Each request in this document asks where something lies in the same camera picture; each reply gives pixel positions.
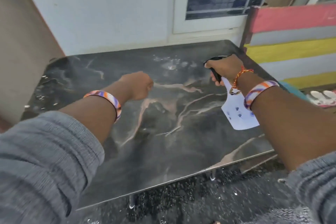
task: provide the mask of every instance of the gray sleeve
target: gray sleeve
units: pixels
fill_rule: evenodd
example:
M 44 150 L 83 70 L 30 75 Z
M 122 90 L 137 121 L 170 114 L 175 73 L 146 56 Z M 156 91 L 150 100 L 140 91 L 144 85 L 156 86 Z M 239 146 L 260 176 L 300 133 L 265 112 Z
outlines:
M 289 174 L 287 184 L 315 220 L 336 222 L 336 152 L 302 164 Z
M 0 135 L 0 223 L 61 223 L 104 150 L 79 121 L 50 111 Z

